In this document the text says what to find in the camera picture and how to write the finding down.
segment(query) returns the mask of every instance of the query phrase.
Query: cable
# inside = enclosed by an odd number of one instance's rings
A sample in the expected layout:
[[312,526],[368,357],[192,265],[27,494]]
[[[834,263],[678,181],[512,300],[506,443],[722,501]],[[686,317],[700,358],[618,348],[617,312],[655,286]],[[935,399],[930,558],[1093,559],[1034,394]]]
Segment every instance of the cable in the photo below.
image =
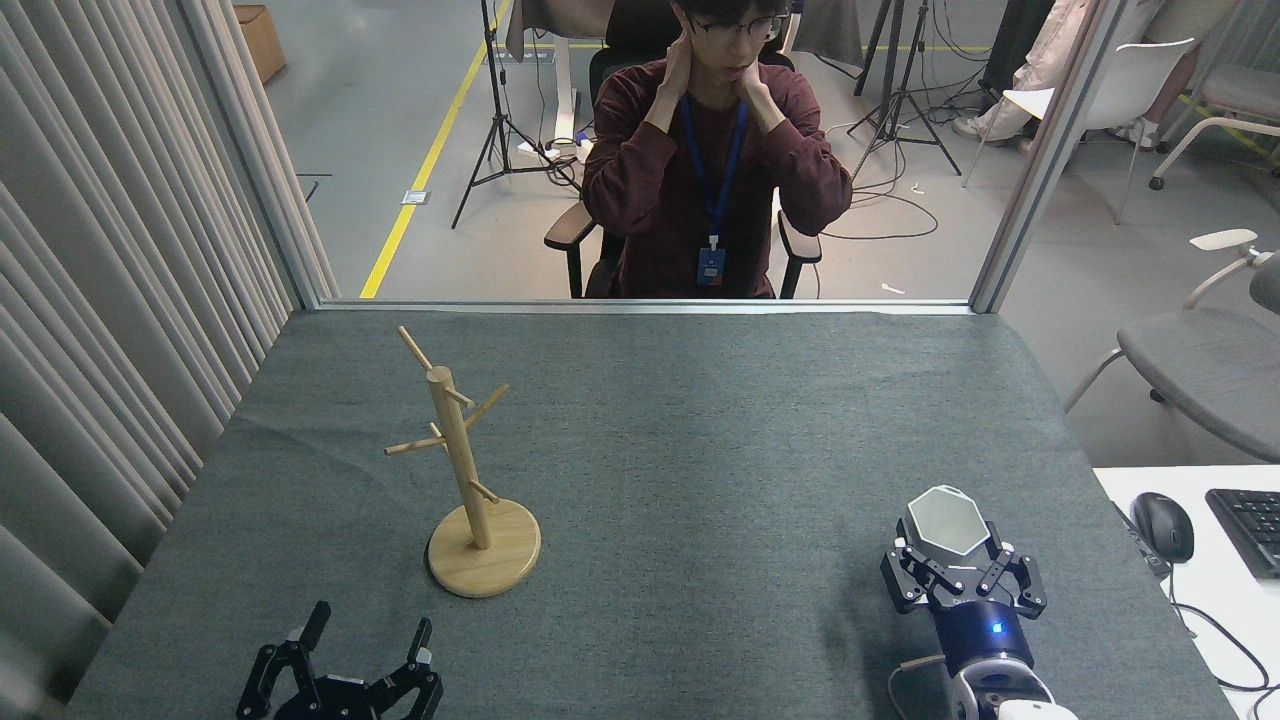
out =
[[[490,6],[493,8],[493,10],[492,10],[493,12],[493,17],[497,18],[498,17],[497,0],[490,0]],[[493,29],[494,29],[494,32],[497,32],[497,24],[494,26]],[[550,146],[556,141],[563,140],[563,138],[556,138],[556,140],[552,140],[552,142],[549,142],[549,143],[545,143],[545,145],[543,143],[543,132],[545,131],[545,123],[547,123],[547,95],[543,94],[543,74],[541,74],[543,70],[541,70],[541,63],[538,61],[538,40],[540,37],[544,37],[545,35],[547,35],[545,31],[541,35],[539,35],[539,32],[536,29],[532,33],[534,77],[535,77],[534,85],[538,87],[538,97],[541,100],[541,110],[538,113],[538,136],[534,137],[534,138],[531,138],[534,142],[538,143],[539,149],[541,149],[544,151],[550,150]],[[497,55],[497,58],[498,58],[498,65],[502,68],[500,69],[502,99],[503,99],[503,101],[507,105],[507,108],[506,108],[507,117],[511,118],[511,95],[507,92],[507,63],[506,63],[506,60],[502,59],[500,55]],[[511,137],[512,137],[512,135],[521,135],[518,131],[516,131],[515,123],[512,123],[512,124],[508,126],[507,132],[506,132],[506,137],[502,138],[503,146],[507,147],[508,151],[509,151],[509,147],[511,147]],[[525,141],[525,140],[526,138],[524,136],[521,136],[521,141]],[[489,161],[490,163],[493,161],[494,150],[495,150],[495,146],[490,146],[489,147]],[[577,160],[577,158],[573,156],[573,155],[570,155],[568,158],[563,158],[563,159],[561,159],[561,158],[548,159],[547,164],[543,165],[544,173],[547,174],[547,179],[552,184],[554,184],[557,187],[573,187],[573,183],[577,182],[577,172],[572,168],[572,164],[576,160]]]
[[1222,685],[1224,688],[1231,688],[1233,691],[1240,691],[1240,692],[1244,692],[1244,693],[1257,693],[1257,692],[1271,691],[1271,675],[1267,674],[1267,669],[1266,669],[1265,665],[1262,665],[1262,661],[1260,661],[1257,659],[1257,656],[1254,656],[1252,652],[1249,652],[1249,648],[1244,647],[1244,643],[1242,643],[1240,641],[1238,641],[1235,638],[1235,635],[1233,635],[1231,633],[1229,633],[1226,630],[1226,628],[1224,628],[1222,625],[1220,625],[1217,623],[1217,620],[1215,620],[1208,612],[1204,612],[1199,607],[1196,607],[1193,605],[1187,605],[1185,602],[1171,602],[1171,605],[1175,609],[1178,609],[1178,610],[1188,610],[1190,612],[1194,612],[1196,615],[1199,615],[1203,620],[1206,620],[1210,625],[1212,625],[1215,630],[1217,630],[1219,633],[1221,633],[1224,638],[1226,638],[1228,641],[1230,641],[1231,644],[1234,644],[1240,652],[1243,652],[1244,657],[1248,657],[1249,662],[1252,662],[1253,666],[1258,669],[1258,673],[1262,674],[1262,684],[1260,684],[1260,685],[1238,685],[1235,683],[1229,683],[1229,682],[1224,680],[1222,678],[1219,678],[1217,675],[1213,675],[1213,679],[1217,680],[1217,684]]
[[1258,717],[1258,707],[1262,706],[1262,701],[1271,697],[1271,693],[1276,691],[1280,691],[1280,685],[1271,685],[1270,688],[1267,688],[1267,692],[1262,693],[1262,697],[1260,697],[1257,701],[1253,702],[1253,706],[1249,707],[1249,712],[1253,714],[1253,720],[1262,720],[1261,717]]
[[896,678],[899,673],[904,673],[906,670],[916,670],[919,667],[928,667],[929,665],[937,665],[945,661],[946,659],[947,656],[945,655],[929,655],[927,657],[908,660],[906,662],[900,664],[888,674],[888,680],[886,682],[886,687],[888,688],[888,701],[893,705],[893,710],[897,712],[899,717],[901,717],[902,720],[908,720],[906,712],[902,712],[902,707],[897,703],[897,698],[893,697],[893,678]]
[[[1217,684],[1222,685],[1224,688],[1231,688],[1233,691],[1240,691],[1240,692],[1244,692],[1244,693],[1257,693],[1257,692],[1265,693],[1262,697],[1260,697],[1253,703],[1253,707],[1252,707],[1253,716],[1254,716],[1254,719],[1257,719],[1257,708],[1258,708],[1258,706],[1262,705],[1262,701],[1266,700],[1267,697],[1270,697],[1271,693],[1274,693],[1276,689],[1280,689],[1280,685],[1272,685],[1271,684],[1271,675],[1267,673],[1267,669],[1262,664],[1262,661],[1260,661],[1256,655],[1253,655],[1252,652],[1249,652],[1249,648],[1244,647],[1244,643],[1242,643],[1239,639],[1236,639],[1236,637],[1233,635],[1230,632],[1228,632],[1226,628],[1224,628],[1221,624],[1219,624],[1219,621],[1215,620],[1212,615],[1210,615],[1208,612],[1204,612],[1203,610],[1201,610],[1199,607],[1196,607],[1194,605],[1187,605],[1185,602],[1178,602],[1176,596],[1174,593],[1174,568],[1175,568],[1174,564],[1169,565],[1169,603],[1174,606],[1174,611],[1178,612],[1178,619],[1181,620],[1183,625],[1184,626],[1187,625],[1187,619],[1183,616],[1183,610],[1187,610],[1189,612],[1193,612],[1193,614],[1198,615],[1201,619],[1203,619],[1210,625],[1212,625],[1213,629],[1219,632],[1219,634],[1221,634],[1231,644],[1234,644],[1242,653],[1244,653],[1244,657],[1247,657],[1249,660],[1249,662],[1252,662],[1253,666],[1257,667],[1258,673],[1262,675],[1262,683],[1260,683],[1257,685],[1238,685],[1235,683],[1229,683],[1229,682],[1224,680],[1222,678],[1219,678],[1216,674],[1213,675],[1213,679],[1217,680]],[[1194,630],[1192,630],[1190,628],[1187,628],[1187,630],[1192,633],[1192,637],[1196,637]]]
[[[938,227],[940,227],[938,218],[933,213],[931,213],[927,208],[924,208],[919,202],[915,202],[915,201],[909,200],[906,197],[899,197],[896,195],[891,195],[893,192],[893,190],[897,187],[897,181],[901,179],[902,176],[906,174],[906,154],[902,151],[901,143],[896,143],[895,142],[893,143],[893,149],[895,149],[895,152],[893,152],[893,177],[891,177],[890,179],[874,182],[874,183],[870,183],[870,184],[855,186],[854,187],[854,196],[855,196],[855,199],[849,204],[849,209],[852,210],[854,208],[856,208],[859,205],[864,205],[864,204],[870,202],[872,200],[877,200],[877,199],[896,200],[899,202],[905,202],[905,204],[908,204],[908,205],[910,205],[910,206],[920,210],[922,213],[924,213],[931,220],[933,220],[933,227],[931,227],[929,229],[927,229],[924,232],[918,232],[918,233],[897,233],[897,234],[879,234],[879,236],[849,236],[849,234],[836,234],[836,233],[832,233],[832,232],[823,231],[820,234],[824,234],[827,237],[836,238],[836,240],[849,240],[849,241],[863,241],[863,242],[865,242],[865,241],[873,241],[873,240],[905,240],[905,238],[911,238],[911,237],[924,237],[924,236],[927,236],[927,234],[929,234],[929,233],[932,233],[932,232],[934,232],[934,231],[938,229]],[[881,186],[884,186],[884,184],[890,186],[888,190],[884,190],[884,191],[881,191],[881,192],[868,192],[870,188],[881,187]]]
[[947,0],[942,0],[942,17],[946,20],[947,35],[943,35],[942,33],[942,28],[938,27],[938,13],[937,13],[937,10],[933,12],[933,29],[937,33],[937,37],[940,40],[942,40],[942,42],[946,44],[946,46],[952,53],[955,53],[957,58],[961,58],[964,60],[969,60],[970,63],[984,63],[984,64],[991,59],[991,50],[989,49],[987,50],[986,55],[969,54],[968,51],[965,51],[964,49],[961,49],[959,45],[956,45],[951,40],[950,36],[954,35],[954,33],[951,31],[951,12],[947,8]]

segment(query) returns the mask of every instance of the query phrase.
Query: gray floor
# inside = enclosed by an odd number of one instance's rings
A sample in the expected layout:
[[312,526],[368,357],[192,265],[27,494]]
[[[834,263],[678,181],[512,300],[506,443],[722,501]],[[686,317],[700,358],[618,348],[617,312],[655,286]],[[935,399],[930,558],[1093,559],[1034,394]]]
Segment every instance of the gray floor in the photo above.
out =
[[[308,174],[301,178],[305,190],[316,183],[310,206],[344,296],[360,296],[370,287],[375,263],[401,214],[399,201],[443,135],[454,97],[463,96],[425,184],[430,200],[415,210],[403,231],[376,297],[567,297],[563,256],[545,249],[541,234],[573,201],[571,190],[552,184],[541,173],[499,178],[472,190],[457,229],[449,229],[494,113],[486,67],[481,64],[466,83],[483,46],[479,4],[269,0],[268,5],[288,59],[268,83],[268,95],[296,170]],[[506,4],[498,6],[506,17]],[[859,0],[864,40],[877,6]],[[991,44],[1002,8],[998,0],[954,8],[933,4],[938,24],[945,31],[950,26],[946,36],[964,47]],[[932,27],[925,44],[931,50],[916,61],[913,88],[955,82],[980,67],[946,50]],[[572,76],[579,87],[585,87],[590,47],[589,41],[573,41]],[[854,168],[870,131],[864,127],[849,137],[836,126],[856,120],[879,101],[882,60],[873,64],[867,92],[856,97],[850,79],[813,55],[801,53],[794,59],[818,92],[823,126],[832,128],[837,155]],[[549,140],[552,65],[508,61],[503,69],[503,102],[513,123]],[[932,102],[946,95],[931,94]],[[585,105],[579,126],[590,120]],[[906,124],[905,135],[927,137],[919,120]],[[947,128],[940,127],[940,133],[966,169],[974,143]],[[1167,187],[1160,193],[1146,188],[1160,156],[1143,154],[1121,225],[1111,218],[1120,201],[1128,146],[1102,138],[1073,156],[1001,310],[1060,395],[1068,395],[1110,350],[1120,324],[1175,309],[1201,279],[1230,260],[1190,247],[1189,237],[1248,227],[1261,236],[1260,245],[1276,247],[1280,181],[1222,161],[1224,155],[1249,159],[1229,140],[1206,135],[1201,146],[1166,176]],[[512,159],[522,167],[534,164],[515,150]],[[831,236],[849,240],[823,238],[820,297],[968,297],[1021,161],[1012,147],[991,150],[963,190],[938,147],[902,143],[899,156],[892,147],[872,154],[858,176],[859,186],[899,172],[901,177],[893,197],[868,197],[828,228]],[[490,167],[485,164],[481,174]],[[928,232],[934,219],[938,227]],[[919,233],[928,234],[868,240]],[[585,258],[594,250],[590,243]],[[781,249],[774,258],[781,258]],[[774,263],[778,275],[781,264]],[[797,297],[818,293],[819,275],[809,270]],[[1256,310],[1244,281],[1228,283],[1207,302]],[[1096,466],[1253,461],[1151,402],[1146,393],[1137,373],[1117,363],[1073,410],[1071,427]]]

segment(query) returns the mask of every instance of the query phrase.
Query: office chair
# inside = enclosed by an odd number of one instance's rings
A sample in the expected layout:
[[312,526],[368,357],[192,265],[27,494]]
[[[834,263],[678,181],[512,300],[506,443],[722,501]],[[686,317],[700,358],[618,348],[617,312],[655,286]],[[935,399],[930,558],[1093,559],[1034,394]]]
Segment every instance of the office chair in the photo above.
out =
[[[676,19],[667,0],[617,0],[609,14],[609,24],[604,35],[605,46],[591,55],[588,70],[591,104],[595,104],[600,86],[611,74],[622,68],[666,58],[667,47],[680,37],[680,20]],[[759,56],[762,63],[795,69],[791,60],[780,53],[786,35],[786,29],[783,29],[778,37],[764,45]],[[596,223],[588,213],[586,205],[579,200],[552,224],[543,237],[543,243],[547,247],[564,252],[568,268],[568,292],[570,297],[575,300],[607,297],[613,270],[622,258],[625,238],[603,231],[600,259],[591,268],[584,288],[581,245],[582,240],[595,229],[595,225]],[[817,237],[801,234],[791,227],[782,211],[778,211],[778,234],[787,254],[787,269],[778,297],[790,300],[795,297],[800,270],[804,265],[822,260],[822,249]]]
[[1257,237],[1233,229],[1192,238],[1201,250],[1236,247],[1240,258],[1201,283],[1181,310],[1121,328],[1119,346],[1075,388],[1066,411],[1107,365],[1128,356],[1151,383],[1152,400],[1254,457],[1280,462],[1280,334],[1240,313],[1197,306],[1211,287],[1252,268],[1249,295],[1280,315],[1280,261],[1267,263],[1272,254],[1251,245]]
[[[1190,50],[1194,38],[1188,37],[1179,42],[1162,44],[1128,44],[1116,47],[1110,61],[1102,70],[1102,77],[1097,81],[1089,111],[1084,115],[1084,131],[1105,129],[1116,126],[1129,127],[1140,123],[1139,129],[1146,131],[1146,119],[1142,117],[1156,99],[1165,79],[1174,69],[1174,64]],[[1036,119],[1044,119],[1048,104],[1053,99],[1055,88],[1044,90],[1006,90],[1005,99],[1023,110],[1027,110]],[[969,178],[973,177],[974,168],[978,167],[978,158],[987,145],[986,136],[978,143],[978,151],[973,156],[969,172],[960,187],[968,187]],[[1129,174],[1125,176],[1124,195],[1120,209],[1116,211],[1116,224],[1124,215],[1125,205],[1129,202],[1129,184],[1133,179],[1133,167],[1138,160],[1138,146],[1134,145],[1133,156],[1129,159]]]
[[[1201,90],[1199,104],[1222,110],[1228,115],[1204,118],[1196,123],[1178,147],[1165,158],[1165,161],[1151,174],[1148,187],[1162,190],[1165,187],[1165,172],[1174,164],[1174,160],[1187,150],[1187,146],[1196,140],[1201,132],[1213,126],[1243,129],[1258,135],[1280,137],[1280,73],[1268,73],[1239,65],[1219,65],[1210,70]],[[1188,108],[1188,113],[1196,108]],[[1263,124],[1252,120],[1243,120],[1239,115],[1261,119]],[[1178,119],[1181,124],[1187,113]],[[1280,154],[1272,155],[1272,161],[1280,161]],[[1272,177],[1280,177],[1280,167],[1271,169]]]

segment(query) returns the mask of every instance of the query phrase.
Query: maroon sweater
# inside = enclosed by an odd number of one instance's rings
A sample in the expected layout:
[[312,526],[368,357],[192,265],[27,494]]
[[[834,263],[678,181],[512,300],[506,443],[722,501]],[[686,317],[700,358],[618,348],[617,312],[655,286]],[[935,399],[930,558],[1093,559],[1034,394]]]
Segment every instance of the maroon sweater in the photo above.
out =
[[[609,232],[626,237],[612,295],[621,297],[773,297],[769,228],[773,188],[795,228],[817,234],[849,208],[852,179],[818,129],[809,82],[787,68],[760,65],[760,79],[787,117],[764,135],[751,114],[721,229],[724,282],[698,284],[698,251],[708,247],[710,219],[694,170],[684,117],[671,132],[645,123],[667,61],[622,69],[595,101],[595,146],[586,160],[586,208]],[[737,108],[716,110],[690,97],[694,131],[713,197],[719,196]]]

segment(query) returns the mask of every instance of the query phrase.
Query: gray table cover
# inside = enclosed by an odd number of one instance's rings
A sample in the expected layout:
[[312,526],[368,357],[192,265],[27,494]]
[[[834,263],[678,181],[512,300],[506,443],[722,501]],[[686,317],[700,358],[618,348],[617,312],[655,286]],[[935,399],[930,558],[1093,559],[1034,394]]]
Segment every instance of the gray table cover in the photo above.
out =
[[[462,392],[512,386],[471,438],[544,533],[506,594],[424,570],[458,497],[439,451],[381,454],[434,420],[401,324]],[[372,682],[431,618],[440,719],[891,717],[890,670],[938,644],[878,562],[938,483],[1039,559],[1023,625],[1082,720],[1234,717],[998,318],[433,311],[289,320],[70,715],[230,719],[326,600],[319,674]],[[904,675],[909,717],[948,716],[945,679]]]

